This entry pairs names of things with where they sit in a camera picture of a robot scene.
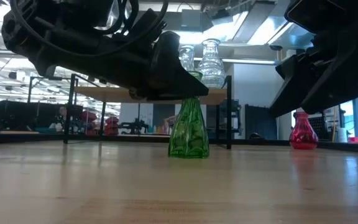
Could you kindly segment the large white ceiling duct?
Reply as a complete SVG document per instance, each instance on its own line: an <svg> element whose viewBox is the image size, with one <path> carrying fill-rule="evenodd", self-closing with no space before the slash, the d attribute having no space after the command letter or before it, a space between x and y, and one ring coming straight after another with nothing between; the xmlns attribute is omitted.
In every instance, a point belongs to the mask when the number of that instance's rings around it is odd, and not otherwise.
<svg viewBox="0 0 358 224"><path fill-rule="evenodd" d="M313 34L287 21L291 0L250 0L234 20L227 41L234 45L279 45L288 49L311 46Z"/></svg>

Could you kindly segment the bright ceiling light panel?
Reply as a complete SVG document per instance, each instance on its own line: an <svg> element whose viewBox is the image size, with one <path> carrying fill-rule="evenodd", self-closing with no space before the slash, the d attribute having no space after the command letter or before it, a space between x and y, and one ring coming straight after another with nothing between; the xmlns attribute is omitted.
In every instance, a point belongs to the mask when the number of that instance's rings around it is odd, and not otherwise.
<svg viewBox="0 0 358 224"><path fill-rule="evenodd" d="M180 36L181 44L196 45L207 39L218 39L220 42L231 40L236 33L235 27L214 26L204 32L175 31Z"/></svg>

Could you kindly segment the red bulbous glass vase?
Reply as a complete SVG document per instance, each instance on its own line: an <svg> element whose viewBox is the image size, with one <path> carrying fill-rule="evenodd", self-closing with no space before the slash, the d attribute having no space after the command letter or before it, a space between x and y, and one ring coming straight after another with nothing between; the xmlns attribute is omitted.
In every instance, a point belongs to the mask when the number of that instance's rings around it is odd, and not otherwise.
<svg viewBox="0 0 358 224"><path fill-rule="evenodd" d="M292 129L289 142L298 150L314 150L318 145L318 137L310 125L309 115L305 112L295 113L295 127Z"/></svg>

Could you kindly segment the black perforated rack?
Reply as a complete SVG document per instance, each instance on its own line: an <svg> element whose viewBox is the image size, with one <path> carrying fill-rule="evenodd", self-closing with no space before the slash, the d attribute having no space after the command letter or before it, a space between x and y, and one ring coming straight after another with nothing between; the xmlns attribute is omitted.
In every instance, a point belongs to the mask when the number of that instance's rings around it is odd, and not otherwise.
<svg viewBox="0 0 358 224"><path fill-rule="evenodd" d="M308 121L319 141L331 141L333 137L333 121L324 111L312 114Z"/></svg>

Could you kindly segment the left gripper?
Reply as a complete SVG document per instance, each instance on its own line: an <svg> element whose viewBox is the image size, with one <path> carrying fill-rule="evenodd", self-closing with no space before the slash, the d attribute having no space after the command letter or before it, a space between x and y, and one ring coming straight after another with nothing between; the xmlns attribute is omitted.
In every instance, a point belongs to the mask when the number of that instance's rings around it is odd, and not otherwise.
<svg viewBox="0 0 358 224"><path fill-rule="evenodd" d="M138 6L126 14L118 6L115 23L107 26L112 6L11 6L3 17L6 48L22 55L39 75L51 77L67 68L126 88L150 101L206 96L209 89L180 63L180 36L158 37L158 15Z"/></svg>

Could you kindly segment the black curtain partition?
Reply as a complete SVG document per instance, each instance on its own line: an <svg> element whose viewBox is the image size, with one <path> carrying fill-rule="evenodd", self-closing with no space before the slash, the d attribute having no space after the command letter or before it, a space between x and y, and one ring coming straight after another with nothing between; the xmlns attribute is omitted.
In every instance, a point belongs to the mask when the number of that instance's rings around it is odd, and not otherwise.
<svg viewBox="0 0 358 224"><path fill-rule="evenodd" d="M49 128L61 106L67 108L66 104L0 101L0 126L10 131Z"/></svg>

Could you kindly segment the clear ribbed glass vase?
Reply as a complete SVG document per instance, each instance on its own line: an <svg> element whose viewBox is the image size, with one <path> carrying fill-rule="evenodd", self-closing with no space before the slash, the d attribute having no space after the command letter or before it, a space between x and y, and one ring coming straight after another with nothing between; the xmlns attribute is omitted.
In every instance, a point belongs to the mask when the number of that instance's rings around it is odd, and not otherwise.
<svg viewBox="0 0 358 224"><path fill-rule="evenodd" d="M206 39L203 44L203 58L198 64L198 71L203 74L201 82L208 88L221 88L226 74L223 61L219 58L218 39Z"/></svg>

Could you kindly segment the wooden shelf black metal frame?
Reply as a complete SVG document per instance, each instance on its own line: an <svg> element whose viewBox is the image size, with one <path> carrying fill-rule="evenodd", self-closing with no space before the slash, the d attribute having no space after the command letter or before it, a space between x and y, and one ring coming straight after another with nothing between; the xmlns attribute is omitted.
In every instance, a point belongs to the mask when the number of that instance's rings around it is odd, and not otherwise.
<svg viewBox="0 0 358 224"><path fill-rule="evenodd" d="M130 108L126 105L128 103L137 104L135 112L137 113L137 118L140 119L142 115L145 116L148 122L153 122L155 119L152 117L154 114L152 112L152 105L179 105L181 104L180 100L134 100L129 96L129 92L125 88L115 88L115 87L103 87L103 86L75 86L75 79L78 78L78 75L73 74L71 76L71 85L69 93L69 104L73 104L73 97L75 93L90 97L94 100L102 102L102 115L104 118L106 114L106 107L108 103L120 103L121 110L120 121L127 121L127 115ZM221 139L219 137L220 127L219 127L219 116L220 116L220 105L222 103L226 104L226 138ZM231 107L232 107L232 77L228 75L225 78L225 82L222 89L211 88L209 93L206 96L200 97L201 105L214 105L216 107L216 137L212 140L213 144L220 144L225 146L227 149L230 149L233 144L232 137L232 118L231 118Z"/></svg>

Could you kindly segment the clear swirl glass vase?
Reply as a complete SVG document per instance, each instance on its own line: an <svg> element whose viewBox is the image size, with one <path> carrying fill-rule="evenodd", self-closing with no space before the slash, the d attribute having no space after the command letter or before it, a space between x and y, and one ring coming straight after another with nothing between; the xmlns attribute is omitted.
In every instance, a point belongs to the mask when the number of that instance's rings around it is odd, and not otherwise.
<svg viewBox="0 0 358 224"><path fill-rule="evenodd" d="M195 71L194 47L192 45L181 46L179 48L179 58L182 67L186 71Z"/></svg>

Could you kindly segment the black equipment rack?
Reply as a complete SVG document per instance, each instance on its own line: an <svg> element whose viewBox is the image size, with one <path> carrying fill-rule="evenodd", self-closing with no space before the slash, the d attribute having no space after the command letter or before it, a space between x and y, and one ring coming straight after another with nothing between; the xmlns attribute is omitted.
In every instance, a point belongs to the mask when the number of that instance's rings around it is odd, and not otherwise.
<svg viewBox="0 0 358 224"><path fill-rule="evenodd" d="M239 100L231 101L231 133L232 138L235 135L242 134L241 128L241 105ZM206 106L206 130L210 139L216 139L217 133L219 139L226 137L227 131L227 103L224 100L220 105Z"/></svg>

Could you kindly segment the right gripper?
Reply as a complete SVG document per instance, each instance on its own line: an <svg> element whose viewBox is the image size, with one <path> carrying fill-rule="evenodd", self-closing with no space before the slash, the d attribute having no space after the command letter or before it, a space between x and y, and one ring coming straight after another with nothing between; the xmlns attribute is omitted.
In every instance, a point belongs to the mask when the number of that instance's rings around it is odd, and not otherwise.
<svg viewBox="0 0 358 224"><path fill-rule="evenodd" d="M291 0L285 19L312 33L312 46L275 67L284 82L270 115L300 105L313 114L357 98L358 0ZM318 81L314 68L327 68Z"/></svg>

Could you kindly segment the person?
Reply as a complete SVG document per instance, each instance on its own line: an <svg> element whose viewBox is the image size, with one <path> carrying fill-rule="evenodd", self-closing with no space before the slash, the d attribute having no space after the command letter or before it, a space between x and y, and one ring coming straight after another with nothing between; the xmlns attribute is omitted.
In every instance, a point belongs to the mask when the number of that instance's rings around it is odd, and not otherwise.
<svg viewBox="0 0 358 224"><path fill-rule="evenodd" d="M67 108L65 106L61 106L59 108L58 115L54 118L49 128L57 133L63 132L66 118L67 118Z"/></svg>
<svg viewBox="0 0 358 224"><path fill-rule="evenodd" d="M164 123L164 127L165 127L165 131L167 134L171 134L172 132L172 128L175 124L175 120L176 120L176 115L167 117L163 119L163 123Z"/></svg>

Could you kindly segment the grey ceiling box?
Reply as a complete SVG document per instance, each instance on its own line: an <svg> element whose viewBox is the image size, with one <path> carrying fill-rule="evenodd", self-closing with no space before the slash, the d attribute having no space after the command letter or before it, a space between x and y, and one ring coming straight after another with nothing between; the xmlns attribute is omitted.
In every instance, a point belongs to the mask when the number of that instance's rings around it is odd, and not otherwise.
<svg viewBox="0 0 358 224"><path fill-rule="evenodd" d="M183 9L181 11L181 30L201 32L202 13L196 10Z"/></svg>

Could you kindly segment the black panel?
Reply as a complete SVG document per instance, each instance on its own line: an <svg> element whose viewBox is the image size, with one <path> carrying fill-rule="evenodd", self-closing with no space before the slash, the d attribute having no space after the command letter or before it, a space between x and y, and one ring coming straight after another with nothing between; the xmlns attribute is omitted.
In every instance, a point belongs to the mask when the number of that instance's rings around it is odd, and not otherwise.
<svg viewBox="0 0 358 224"><path fill-rule="evenodd" d="M277 140L276 118L265 107L245 105L245 138L256 133L264 139Z"/></svg>

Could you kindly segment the red bin stack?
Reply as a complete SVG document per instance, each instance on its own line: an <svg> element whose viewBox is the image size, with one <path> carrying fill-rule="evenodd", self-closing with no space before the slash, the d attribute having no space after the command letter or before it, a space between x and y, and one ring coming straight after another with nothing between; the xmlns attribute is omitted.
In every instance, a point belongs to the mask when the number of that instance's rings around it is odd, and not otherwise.
<svg viewBox="0 0 358 224"><path fill-rule="evenodd" d="M83 132L86 135L94 136L97 134L96 123L97 115L91 111L83 111L81 114L81 120L83 122Z"/></svg>
<svg viewBox="0 0 358 224"><path fill-rule="evenodd" d="M119 119L117 117L115 116L109 117L105 121L106 125L104 127L104 134L108 136L117 136L119 134L118 122Z"/></svg>

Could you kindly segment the white paper roll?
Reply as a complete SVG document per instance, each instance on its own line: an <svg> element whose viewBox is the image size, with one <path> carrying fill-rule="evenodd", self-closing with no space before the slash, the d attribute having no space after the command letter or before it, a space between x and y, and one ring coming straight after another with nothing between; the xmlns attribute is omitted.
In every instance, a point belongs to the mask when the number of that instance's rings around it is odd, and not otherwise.
<svg viewBox="0 0 358 224"><path fill-rule="evenodd" d="M338 142L346 143L347 142L347 129L346 128L339 128L337 131L338 135Z"/></svg>

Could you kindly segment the black aluminium rig frame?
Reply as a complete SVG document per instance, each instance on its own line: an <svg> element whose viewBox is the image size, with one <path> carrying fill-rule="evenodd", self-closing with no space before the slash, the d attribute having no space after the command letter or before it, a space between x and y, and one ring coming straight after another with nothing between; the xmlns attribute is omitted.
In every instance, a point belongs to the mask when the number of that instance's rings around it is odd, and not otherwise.
<svg viewBox="0 0 358 224"><path fill-rule="evenodd" d="M161 136L86 136L64 134L39 134L39 133L0 133L0 143L13 142L33 142L33 141L57 141L57 140L76 140L76 141L116 141L116 142L155 142L167 143L168 137ZM332 143L319 142L321 149L332 149L336 151L358 152L358 144L355 143Z"/></svg>

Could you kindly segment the green tall glass vase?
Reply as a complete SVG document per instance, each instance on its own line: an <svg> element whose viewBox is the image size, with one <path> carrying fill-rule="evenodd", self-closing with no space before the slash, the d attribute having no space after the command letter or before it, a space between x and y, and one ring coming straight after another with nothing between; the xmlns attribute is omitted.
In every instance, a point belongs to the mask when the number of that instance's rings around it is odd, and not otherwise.
<svg viewBox="0 0 358 224"><path fill-rule="evenodd" d="M197 96L186 98L181 103L175 118L168 157L204 159L209 157L209 139Z"/></svg>

